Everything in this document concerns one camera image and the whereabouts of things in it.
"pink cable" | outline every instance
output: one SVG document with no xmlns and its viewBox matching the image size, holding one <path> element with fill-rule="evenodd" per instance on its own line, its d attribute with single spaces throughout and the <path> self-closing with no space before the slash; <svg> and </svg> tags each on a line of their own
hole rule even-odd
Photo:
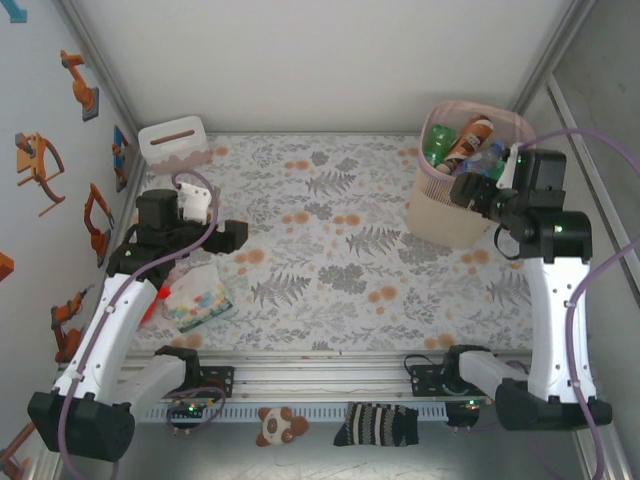
<svg viewBox="0 0 640 480">
<path fill-rule="evenodd" d="M 616 141 L 615 139 L 600 133 L 596 130 L 589 128 L 567 128 L 564 130 L 557 130 L 555 132 L 547 133 L 546 135 L 542 135 L 541 137 L 536 138 L 530 142 L 527 142 L 522 145 L 521 148 L 528 148 L 532 145 L 535 145 L 540 142 L 544 142 L 545 140 L 549 140 L 553 137 L 558 137 L 562 135 L 588 135 L 593 138 L 600 140 L 601 142 L 609 145 L 611 148 L 616 150 L 620 155 L 624 157 L 624 159 L 631 165 L 631 167 L 635 170 L 635 172 L 640 176 L 640 161 L 633 156 L 633 154 L 627 150 L 621 143 Z M 598 431 L 598 426 L 593 419 L 593 415 L 591 415 L 591 411 L 589 410 L 589 405 L 587 400 L 584 398 L 582 394 L 582 390 L 580 389 L 580 381 L 578 379 L 578 366 L 575 358 L 575 350 L 573 348 L 573 315 L 575 313 L 576 306 L 578 304 L 578 300 L 582 296 L 582 294 L 591 286 L 591 284 L 604 273 L 609 267 L 615 264 L 618 260 L 624 257 L 627 253 L 631 252 L 635 248 L 640 246 L 640 238 L 637 238 L 629 245 L 624 247 L 622 250 L 612 255 L 610 258 L 605 260 L 601 265 L 599 265 L 596 269 L 589 272 L 589 274 L 580 282 L 580 284 L 573 291 L 569 299 L 569 307 L 567 308 L 566 322 L 565 322 L 565 336 L 567 342 L 567 360 L 569 362 L 569 376 L 571 377 L 571 384 L 573 386 L 573 391 L 576 394 L 576 398 L 578 399 L 578 403 L 580 404 L 580 408 L 584 413 L 585 419 L 587 421 L 587 425 L 589 426 L 589 431 L 591 432 L 591 436 L 593 438 L 593 445 L 596 453 L 596 471 L 593 474 L 592 480 L 600 480 L 604 474 L 605 469 L 605 459 L 604 459 L 604 448 L 602 446 L 602 439 L 600 438 L 600 432 Z"/>
<path fill-rule="evenodd" d="M 138 270 L 136 270 L 132 275 L 130 275 L 129 278 L 127 278 L 125 282 L 120 286 L 120 288 L 116 290 L 115 295 L 111 298 L 111 301 L 108 304 L 108 306 L 113 307 L 114 310 L 115 310 L 116 303 L 118 302 L 122 294 L 129 287 L 129 285 L 131 285 L 139 276 L 148 272 L 152 268 L 157 267 L 158 265 L 162 265 L 163 263 L 166 263 L 168 261 L 184 257 L 185 255 L 192 252 L 196 248 L 199 248 L 205 242 L 205 240 L 209 238 L 209 236 L 213 233 L 216 227 L 216 223 L 218 222 L 218 199 L 216 196 L 216 192 L 214 191 L 211 183 L 209 183 L 209 181 L 206 178 L 204 178 L 201 174 L 191 169 L 182 170 L 180 172 L 176 172 L 173 175 L 171 175 L 171 183 L 173 183 L 173 186 L 176 187 L 178 190 L 181 188 L 181 185 L 178 182 L 176 182 L 176 177 L 183 173 L 187 173 L 196 177 L 198 180 L 200 180 L 204 184 L 205 188 L 209 190 L 209 193 L 211 194 L 213 216 L 212 216 L 211 223 L 209 224 L 209 228 L 207 228 L 206 232 L 198 240 L 196 240 L 194 243 L 192 243 L 188 247 L 178 250 L 175 253 L 171 253 L 169 255 L 165 255 L 164 257 L 158 258 L 153 262 L 147 263 L 146 265 L 143 265 Z M 96 329 L 93 331 L 93 334 L 89 339 L 87 348 L 84 350 L 84 353 L 82 354 L 82 357 L 78 362 L 78 367 L 76 369 L 76 372 L 79 374 L 82 374 L 82 372 L 84 371 L 87 365 L 87 361 L 89 360 L 89 356 L 91 355 L 91 352 L 93 350 L 93 347 L 98 341 L 100 332 L 102 331 L 102 328 L 105 326 L 107 319 L 109 318 L 110 314 L 107 310 L 110 310 L 110 309 L 105 309 L 105 311 L 102 313 L 102 316 L 98 321 L 98 325 L 96 326 Z M 67 467 L 67 469 L 69 470 L 69 472 L 71 472 L 71 475 L 73 475 L 73 477 L 75 477 L 76 480 L 85 480 L 86 477 L 73 464 L 73 461 L 71 460 L 71 457 L 69 455 L 69 450 L 67 449 L 67 442 L 66 442 L 66 428 L 67 428 L 67 418 L 69 416 L 69 408 L 71 407 L 71 401 L 73 400 L 73 395 L 76 393 L 76 390 L 78 388 L 78 383 L 79 383 L 79 380 L 77 378 L 74 378 L 72 380 L 71 386 L 69 387 L 69 391 L 67 392 L 67 395 L 62 404 L 62 411 L 60 412 L 60 420 L 58 421 L 58 447 L 60 449 L 60 456 L 62 457 L 62 461 L 64 465 Z M 118 473 L 118 462 L 115 462 L 113 464 L 113 469 L 114 469 L 114 472 L 112 473 L 111 478 L 115 479 L 115 475 L 117 475 Z"/>
</svg>

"patterned table surface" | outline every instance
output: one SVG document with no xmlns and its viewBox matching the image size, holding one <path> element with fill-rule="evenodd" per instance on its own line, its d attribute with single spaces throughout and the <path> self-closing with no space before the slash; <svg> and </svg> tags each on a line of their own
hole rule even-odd
<svg viewBox="0 0 640 480">
<path fill-rule="evenodd" d="M 234 308 L 185 335 L 157 308 L 133 349 L 531 348 L 528 285 L 521 265 L 496 252 L 491 229 L 469 251 L 409 233 L 417 137 L 209 140 L 213 159 L 197 170 L 222 189 L 220 220 L 249 222 L 249 240 L 231 255 L 192 254 L 167 284 L 215 262 Z M 141 190 L 159 187 L 171 188 L 170 177 L 146 173 Z"/>
</svg>

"plush toy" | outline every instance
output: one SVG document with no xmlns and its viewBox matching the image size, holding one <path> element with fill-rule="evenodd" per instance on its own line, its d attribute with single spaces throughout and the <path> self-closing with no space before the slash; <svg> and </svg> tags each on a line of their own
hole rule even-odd
<svg viewBox="0 0 640 480">
<path fill-rule="evenodd" d="M 284 445 L 309 430 L 309 422 L 304 417 L 294 417 L 291 409 L 261 408 L 258 416 L 262 420 L 262 432 L 256 439 L 256 445 Z"/>
</svg>

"purple cable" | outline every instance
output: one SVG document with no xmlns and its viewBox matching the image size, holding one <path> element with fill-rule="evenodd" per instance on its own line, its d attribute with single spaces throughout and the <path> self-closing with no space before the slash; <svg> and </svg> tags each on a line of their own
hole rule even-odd
<svg viewBox="0 0 640 480">
<path fill-rule="evenodd" d="M 188 247 L 178 250 L 175 253 L 171 253 L 169 255 L 165 255 L 164 257 L 158 258 L 153 262 L 147 263 L 146 265 L 143 265 L 138 270 L 136 270 L 132 275 L 130 275 L 129 278 L 127 278 L 125 282 L 120 286 L 120 288 L 116 290 L 115 295 L 111 298 L 111 301 L 108 304 L 108 306 L 113 307 L 114 310 L 115 310 L 115 305 L 120 299 L 120 297 L 122 296 L 122 294 L 129 287 L 129 285 L 131 285 L 140 275 L 151 270 L 152 268 L 157 267 L 158 265 L 162 265 L 165 262 L 184 257 L 185 255 L 192 252 L 196 248 L 199 248 L 205 242 L 205 240 L 209 238 L 209 236 L 213 233 L 216 227 L 216 223 L 218 222 L 218 199 L 216 196 L 216 192 L 214 191 L 211 183 L 209 183 L 209 181 L 206 178 L 204 178 L 201 174 L 191 169 L 182 170 L 180 172 L 176 172 L 173 175 L 171 175 L 171 183 L 173 183 L 173 186 L 178 190 L 180 190 L 181 185 L 178 182 L 176 182 L 176 177 L 183 173 L 187 173 L 189 175 L 193 175 L 194 177 L 196 177 L 198 180 L 200 180 L 204 184 L 205 188 L 209 190 L 209 193 L 211 194 L 213 216 L 211 219 L 211 223 L 209 224 L 209 228 L 207 228 L 206 232 L 202 235 L 202 237 L 200 237 L 198 240 L 196 240 L 194 243 L 192 243 Z M 96 329 L 93 331 L 93 334 L 89 339 L 87 348 L 85 348 L 84 353 L 82 354 L 82 357 L 78 362 L 78 367 L 76 369 L 76 372 L 79 374 L 82 374 L 82 372 L 84 371 L 87 365 L 87 361 L 89 360 L 89 356 L 91 355 L 91 352 L 93 350 L 93 347 L 98 341 L 100 332 L 102 331 L 102 328 L 104 327 L 104 325 L 107 322 L 107 319 L 109 318 L 110 313 L 107 310 L 108 309 L 105 309 L 102 316 L 100 317 L 100 320 L 98 321 L 98 325 L 96 326 Z M 78 383 L 79 383 L 79 380 L 77 378 L 74 378 L 71 381 L 71 386 L 69 387 L 69 391 L 67 392 L 67 395 L 62 404 L 62 411 L 60 412 L 60 420 L 58 421 L 58 447 L 60 448 L 60 456 L 62 457 L 62 461 L 64 465 L 67 467 L 67 469 L 69 470 L 69 472 L 71 472 L 71 475 L 73 475 L 73 477 L 75 477 L 76 480 L 85 480 L 84 475 L 73 464 L 71 457 L 69 456 L 69 450 L 67 450 L 67 443 L 66 443 L 67 417 L 69 416 L 69 408 L 71 407 L 71 400 L 73 399 L 73 395 L 76 393 L 76 390 L 78 388 Z M 111 478 L 115 479 L 114 475 L 117 475 L 118 473 L 118 462 L 114 463 L 113 469 L 114 469 L 114 472 L 112 473 Z"/>
<path fill-rule="evenodd" d="M 200 387 L 200 388 L 193 388 L 191 390 L 184 390 L 182 392 L 170 393 L 169 395 L 164 397 L 164 398 L 187 398 L 187 397 L 190 397 L 191 395 L 195 395 L 197 393 L 205 393 L 205 392 L 206 393 L 212 392 L 212 393 L 220 394 L 222 396 L 222 404 L 204 422 L 200 423 L 199 425 L 197 425 L 197 426 L 195 426 L 193 428 L 187 429 L 187 432 L 188 432 L 187 435 L 189 435 L 192 432 L 197 432 L 198 430 L 202 430 L 204 427 L 208 426 L 211 422 L 213 422 L 222 413 L 222 409 L 224 408 L 224 404 L 227 401 L 227 395 L 224 393 L 224 390 L 221 390 L 218 387 Z M 178 408 L 180 408 L 180 407 L 171 407 L 171 408 L 167 409 L 167 416 L 165 418 L 165 421 L 166 421 L 167 425 L 169 427 L 171 427 L 171 428 L 176 428 L 176 426 L 171 421 L 171 414 L 174 411 L 176 411 Z"/>
<path fill-rule="evenodd" d="M 631 167 L 636 171 L 638 176 L 640 176 L 640 161 L 633 156 L 633 154 L 627 150 L 622 144 L 613 138 L 600 133 L 596 130 L 588 129 L 588 128 L 568 128 L 564 130 L 557 130 L 555 132 L 547 133 L 546 135 L 542 135 L 541 137 L 536 138 L 530 142 L 527 142 L 522 145 L 521 148 L 528 148 L 536 143 L 544 142 L 553 137 L 558 137 L 561 135 L 588 135 L 594 137 L 601 142 L 609 145 L 611 148 L 616 150 L 620 155 L 624 157 L 624 159 L 631 165 Z M 573 348 L 573 315 L 576 310 L 576 306 L 578 304 L 578 300 L 582 296 L 582 294 L 591 286 L 596 278 L 598 278 L 602 273 L 611 267 L 614 263 L 624 257 L 627 253 L 634 250 L 636 247 L 640 246 L 640 238 L 637 238 L 626 247 L 621 249 L 616 254 L 612 255 L 610 258 L 605 260 L 601 265 L 599 265 L 596 269 L 589 272 L 589 274 L 580 282 L 580 284 L 573 291 L 569 299 L 569 307 L 567 308 L 567 316 L 565 322 L 565 336 L 567 342 L 567 360 L 569 362 L 569 376 L 571 377 L 571 384 L 573 386 L 573 391 L 575 392 L 576 398 L 578 399 L 578 403 L 580 404 L 580 408 L 582 409 L 582 413 L 587 420 L 587 425 L 589 426 L 589 431 L 591 432 L 591 436 L 593 438 L 593 445 L 596 453 L 596 471 L 593 474 L 592 480 L 600 480 L 604 474 L 605 468 L 605 459 L 604 459 L 604 449 L 602 446 L 602 439 L 600 438 L 600 432 L 598 431 L 598 426 L 593 419 L 593 415 L 591 415 L 591 411 L 589 410 L 589 405 L 582 394 L 582 390 L 580 389 L 580 381 L 578 379 L 578 366 L 576 364 L 575 359 L 575 350 Z"/>
</svg>

